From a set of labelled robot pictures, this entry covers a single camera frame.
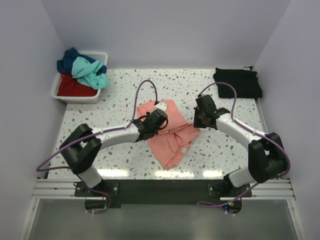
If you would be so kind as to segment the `pink t shirt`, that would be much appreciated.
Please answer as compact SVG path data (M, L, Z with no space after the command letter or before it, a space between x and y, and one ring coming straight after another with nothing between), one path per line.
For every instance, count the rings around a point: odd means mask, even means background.
M172 99L161 100L168 103L166 114L168 125L147 140L148 145L164 169L172 169L179 165L192 141L201 130L188 123L181 115ZM136 108L136 116L141 117L154 110L155 101L149 101Z

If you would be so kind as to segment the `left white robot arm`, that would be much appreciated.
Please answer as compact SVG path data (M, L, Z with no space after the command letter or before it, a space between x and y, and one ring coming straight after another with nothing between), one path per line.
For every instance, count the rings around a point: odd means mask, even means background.
M93 166L98 152L104 148L146 141L164 129L169 123L168 115L161 109L147 112L134 119L130 126L90 128L86 123L79 125L59 147L72 173L86 185L86 191L99 196L104 190L103 179Z

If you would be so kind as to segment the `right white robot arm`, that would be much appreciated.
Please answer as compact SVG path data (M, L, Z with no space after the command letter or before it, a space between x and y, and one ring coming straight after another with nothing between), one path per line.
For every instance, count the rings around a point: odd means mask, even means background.
M253 182L264 183L289 169L282 140L276 133L264 133L232 118L226 108L217 108L210 95L196 98L193 125L223 132L241 144L248 153L247 166L223 177L223 192L235 196L241 187Z

